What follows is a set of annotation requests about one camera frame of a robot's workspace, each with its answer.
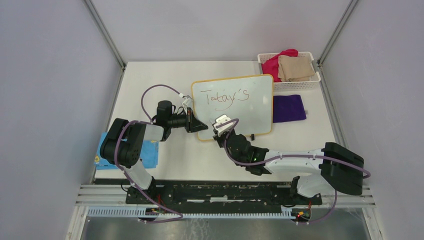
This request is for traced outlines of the yellow framed whiteboard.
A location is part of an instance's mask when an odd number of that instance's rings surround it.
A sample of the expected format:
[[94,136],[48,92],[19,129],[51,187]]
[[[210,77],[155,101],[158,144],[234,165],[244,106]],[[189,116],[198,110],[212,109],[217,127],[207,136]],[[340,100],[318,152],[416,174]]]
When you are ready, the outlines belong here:
[[191,95],[195,116],[208,125],[198,132],[200,141],[213,139],[212,124],[222,115],[239,120],[237,134],[266,135],[273,129],[274,79],[269,74],[195,81]]

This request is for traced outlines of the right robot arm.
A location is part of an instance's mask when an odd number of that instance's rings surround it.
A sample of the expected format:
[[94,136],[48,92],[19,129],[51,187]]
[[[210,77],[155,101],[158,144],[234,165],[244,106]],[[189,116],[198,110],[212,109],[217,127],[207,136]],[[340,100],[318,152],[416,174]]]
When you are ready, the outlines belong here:
[[253,146],[234,130],[215,129],[214,140],[228,158],[253,175],[297,173],[289,189],[289,199],[302,204],[308,198],[328,191],[360,196],[363,181],[370,176],[364,159],[335,142],[304,152],[281,152]]

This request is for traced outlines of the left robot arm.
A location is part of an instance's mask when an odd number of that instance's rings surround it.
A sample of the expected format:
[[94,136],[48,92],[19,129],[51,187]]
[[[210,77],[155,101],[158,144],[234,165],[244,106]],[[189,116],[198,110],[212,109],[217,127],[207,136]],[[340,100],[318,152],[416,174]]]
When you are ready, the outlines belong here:
[[172,129],[184,128],[187,133],[207,130],[209,127],[195,117],[191,107],[182,113],[168,100],[162,100],[156,108],[153,123],[116,118],[100,145],[100,157],[123,171],[138,197],[145,204],[157,198],[156,180],[143,165],[142,147],[145,141],[164,142]]

